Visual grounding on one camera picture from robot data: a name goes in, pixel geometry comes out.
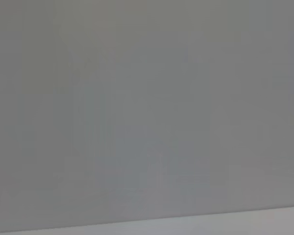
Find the white surface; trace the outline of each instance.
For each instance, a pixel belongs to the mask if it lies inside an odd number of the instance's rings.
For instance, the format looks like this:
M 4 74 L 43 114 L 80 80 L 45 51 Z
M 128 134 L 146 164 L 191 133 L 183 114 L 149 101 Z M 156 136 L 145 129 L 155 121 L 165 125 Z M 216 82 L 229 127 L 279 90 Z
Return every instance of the white surface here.
M 294 0 L 0 0 L 0 231 L 294 205 Z
M 294 235 L 294 208 L 133 221 L 1 235 Z

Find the plain wall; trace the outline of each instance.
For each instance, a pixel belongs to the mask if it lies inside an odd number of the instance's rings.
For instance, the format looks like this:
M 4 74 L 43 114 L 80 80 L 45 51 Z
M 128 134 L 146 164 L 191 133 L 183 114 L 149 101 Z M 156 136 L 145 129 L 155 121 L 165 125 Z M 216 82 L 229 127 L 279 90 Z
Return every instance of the plain wall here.
M 294 205 L 294 0 L 0 0 L 0 231 Z

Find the gray background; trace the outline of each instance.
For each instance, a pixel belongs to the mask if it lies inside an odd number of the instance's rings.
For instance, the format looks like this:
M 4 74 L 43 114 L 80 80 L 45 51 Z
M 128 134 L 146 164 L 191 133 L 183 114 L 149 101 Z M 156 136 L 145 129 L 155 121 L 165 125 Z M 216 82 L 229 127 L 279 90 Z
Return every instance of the gray background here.
M 0 232 L 294 205 L 294 0 L 0 0 Z

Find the gray wall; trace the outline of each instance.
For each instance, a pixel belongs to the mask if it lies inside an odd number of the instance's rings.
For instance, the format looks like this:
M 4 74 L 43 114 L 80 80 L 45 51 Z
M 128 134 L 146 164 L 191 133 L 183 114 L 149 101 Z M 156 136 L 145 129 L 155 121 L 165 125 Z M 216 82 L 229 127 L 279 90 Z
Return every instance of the gray wall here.
M 0 0 L 0 231 L 294 205 L 294 0 Z

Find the white floor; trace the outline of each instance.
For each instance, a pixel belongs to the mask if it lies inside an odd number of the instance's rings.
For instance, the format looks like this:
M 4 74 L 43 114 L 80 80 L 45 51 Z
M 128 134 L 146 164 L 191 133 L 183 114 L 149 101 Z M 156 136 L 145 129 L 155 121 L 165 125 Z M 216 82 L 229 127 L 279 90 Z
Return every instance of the white floor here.
M 294 207 L 132 221 L 4 235 L 294 235 Z

